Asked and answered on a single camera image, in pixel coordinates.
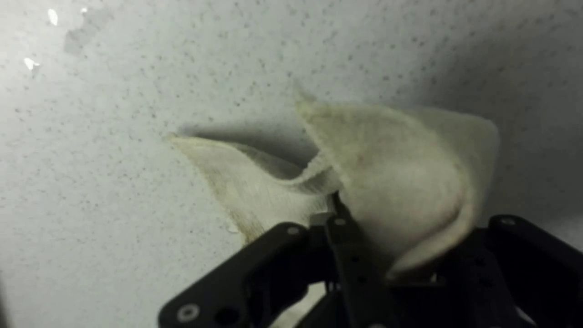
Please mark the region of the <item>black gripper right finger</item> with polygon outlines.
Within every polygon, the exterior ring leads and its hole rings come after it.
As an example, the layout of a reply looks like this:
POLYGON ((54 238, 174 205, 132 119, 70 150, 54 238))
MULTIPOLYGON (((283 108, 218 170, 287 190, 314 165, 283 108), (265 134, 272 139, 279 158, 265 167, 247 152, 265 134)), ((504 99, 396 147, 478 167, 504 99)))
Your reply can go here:
POLYGON ((583 328, 583 254, 524 218, 493 218, 432 276, 391 289, 392 328, 583 328))

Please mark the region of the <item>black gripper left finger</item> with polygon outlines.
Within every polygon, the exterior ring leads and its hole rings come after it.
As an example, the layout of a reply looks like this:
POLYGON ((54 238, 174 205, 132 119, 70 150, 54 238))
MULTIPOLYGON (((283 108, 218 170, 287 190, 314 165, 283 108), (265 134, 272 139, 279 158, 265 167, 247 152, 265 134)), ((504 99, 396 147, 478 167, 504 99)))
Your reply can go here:
POLYGON ((281 223, 172 298, 159 328, 274 328, 314 285, 325 296, 294 328, 369 328, 389 318, 374 307, 381 280, 365 232, 340 196, 320 225, 281 223))

